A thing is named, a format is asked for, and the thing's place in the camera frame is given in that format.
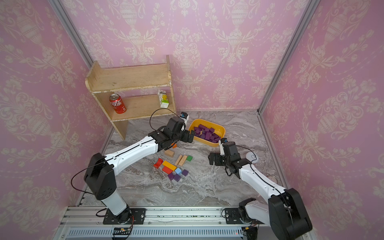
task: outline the wooden shelf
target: wooden shelf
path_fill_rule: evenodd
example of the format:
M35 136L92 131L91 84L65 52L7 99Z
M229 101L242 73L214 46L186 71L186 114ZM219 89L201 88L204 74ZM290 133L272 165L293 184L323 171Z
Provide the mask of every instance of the wooden shelf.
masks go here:
M109 96L114 91L169 86L168 109L176 112L168 55L167 63L164 64L124 68L102 69L95 61L85 79L85 85L123 140L126 137L128 120L149 118L160 108L159 97L156 94L123 98L127 111L117 114L109 102ZM169 110L159 110L153 116L173 114Z
M86 78L86 85L91 93L169 86L168 68L164 63L102 69L95 61Z
M170 94L167 94L167 97L169 100L168 109L173 111L172 97ZM113 122L137 118L149 118L155 110L160 108L159 97L157 94L124 98L123 102L125 104L125 107L127 108L127 111L125 113L118 114L112 107L110 108L109 114ZM173 113L169 110L162 109L155 112L153 116L162 116L169 114Z

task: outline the pink wallpaper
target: pink wallpaper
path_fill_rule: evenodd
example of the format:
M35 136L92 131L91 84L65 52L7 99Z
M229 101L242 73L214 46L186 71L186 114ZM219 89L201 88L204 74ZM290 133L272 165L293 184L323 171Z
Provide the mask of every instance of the pink wallpaper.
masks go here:
M61 1L102 67L170 55L178 109L257 109L308 2Z
M383 239L383 8L321 1L264 112L319 240Z
M49 240L110 125L47 1L0 1L0 24L0 238Z

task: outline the vent grille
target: vent grille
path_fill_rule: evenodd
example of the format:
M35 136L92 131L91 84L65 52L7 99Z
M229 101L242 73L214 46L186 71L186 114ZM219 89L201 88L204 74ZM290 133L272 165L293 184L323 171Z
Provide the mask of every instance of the vent grille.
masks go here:
M71 227L66 238L110 237L113 228ZM131 237L242 237L241 227L134 227Z

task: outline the shelf board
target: shelf board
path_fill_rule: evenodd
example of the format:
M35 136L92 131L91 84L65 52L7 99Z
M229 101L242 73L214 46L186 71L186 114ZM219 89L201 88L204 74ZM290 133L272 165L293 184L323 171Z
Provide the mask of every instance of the shelf board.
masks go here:
M102 69L95 61L86 77L92 93L105 93L169 86L167 63Z
M171 94L167 94L169 106L168 109L174 110L173 101ZM137 118L149 118L151 114L160 108L159 96L156 95L146 95L146 96L137 96L123 98L123 102L127 111L122 114L118 114L112 107L106 109L108 115L111 117L113 122L124 121ZM162 109L157 111L153 116L162 116L173 114L171 111Z

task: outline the yellow tray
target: yellow tray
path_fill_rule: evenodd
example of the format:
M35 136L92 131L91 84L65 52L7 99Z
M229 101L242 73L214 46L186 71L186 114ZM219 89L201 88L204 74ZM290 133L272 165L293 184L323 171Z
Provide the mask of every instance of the yellow tray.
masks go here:
M191 125L189 126L189 131L193 130L194 127L198 127L200 124L206 126L207 128L211 128L213 127L215 129L215 133L220 137L220 138L223 138L224 135L225 135L225 128L221 125L218 125L216 123L213 123L213 122L209 122L209 121L206 121L204 119L195 119ZM198 141L198 142L202 142L204 144L207 144L211 147L218 147L218 143L213 143L213 142L210 142L210 141L207 141L205 139L202 139L202 138L199 138L199 137L194 137L194 140L195 141Z

